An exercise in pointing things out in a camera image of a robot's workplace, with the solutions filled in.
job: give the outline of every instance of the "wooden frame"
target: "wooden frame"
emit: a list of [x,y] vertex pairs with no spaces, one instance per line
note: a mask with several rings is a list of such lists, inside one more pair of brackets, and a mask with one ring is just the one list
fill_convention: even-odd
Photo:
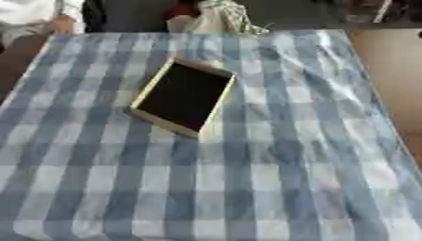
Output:
[[[156,84],[158,84],[160,79],[166,74],[166,72],[170,69],[170,67],[172,66],[173,63],[178,63],[178,64],[188,66],[190,68],[197,69],[197,70],[200,70],[200,71],[213,73],[215,75],[226,77],[228,79],[228,82],[227,82],[223,92],[221,93],[221,95],[217,99],[216,104],[211,109],[210,114],[206,118],[206,120],[203,123],[203,126],[201,127],[201,130],[199,132],[192,130],[190,128],[187,128],[183,125],[176,124],[176,123],[172,122],[171,120],[165,120],[165,119],[162,119],[162,118],[160,118],[156,115],[153,115],[153,114],[150,114],[146,111],[138,109],[139,105],[145,100],[145,98],[148,96],[148,94],[150,94],[151,91],[153,91]],[[147,84],[147,86],[139,94],[139,96],[135,99],[135,101],[130,104],[129,109],[130,109],[132,114],[134,114],[138,117],[141,117],[141,118],[143,118],[147,121],[150,121],[150,122],[152,122],[152,123],[154,123],[154,124],[156,124],[160,127],[163,127],[165,129],[168,129],[168,130],[171,130],[171,131],[174,131],[174,132],[177,132],[177,133],[185,134],[189,137],[198,137],[201,134],[201,131],[207,126],[207,124],[209,124],[209,122],[212,120],[212,118],[217,113],[218,107],[221,105],[224,97],[229,92],[229,89],[232,86],[232,84],[234,83],[234,81],[235,81],[235,75],[232,72],[227,72],[227,71],[222,70],[222,69],[217,69],[217,68],[214,68],[210,65],[204,64],[204,63],[199,62],[199,61],[185,60],[185,59],[174,56],[174,57],[169,58],[165,62],[163,67],[161,67],[161,69],[158,71],[158,73],[153,77],[153,79],[151,79],[151,81]]]

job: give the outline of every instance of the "hand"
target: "hand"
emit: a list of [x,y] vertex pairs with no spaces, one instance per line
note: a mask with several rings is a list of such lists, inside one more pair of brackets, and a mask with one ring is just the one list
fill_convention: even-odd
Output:
[[51,22],[53,31],[57,34],[72,34],[74,19],[65,14],[57,15]]

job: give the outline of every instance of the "tablecloth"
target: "tablecloth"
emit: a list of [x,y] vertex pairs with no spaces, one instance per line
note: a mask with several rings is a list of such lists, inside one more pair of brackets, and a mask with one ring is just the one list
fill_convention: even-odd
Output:
[[[237,76],[199,139],[125,111],[174,55]],[[343,31],[54,36],[0,108],[1,240],[419,241],[421,184]]]

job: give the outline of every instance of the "white shirt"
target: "white shirt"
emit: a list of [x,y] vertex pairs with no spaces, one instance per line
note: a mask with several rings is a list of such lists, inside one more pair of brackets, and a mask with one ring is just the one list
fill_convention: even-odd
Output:
[[46,23],[59,13],[82,22],[83,3],[84,0],[0,0],[0,24]]

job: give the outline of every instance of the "plaid fabric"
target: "plaid fabric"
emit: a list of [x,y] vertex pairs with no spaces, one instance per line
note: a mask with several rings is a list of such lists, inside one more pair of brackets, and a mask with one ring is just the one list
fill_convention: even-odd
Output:
[[215,14],[212,16],[221,18],[228,33],[265,34],[268,32],[263,27],[253,25],[246,8],[233,0],[206,0],[199,3],[199,8],[201,12],[214,11]]
[[[124,113],[174,54],[237,72],[198,141]],[[55,36],[0,109],[1,240],[420,241],[421,186],[342,31]]]

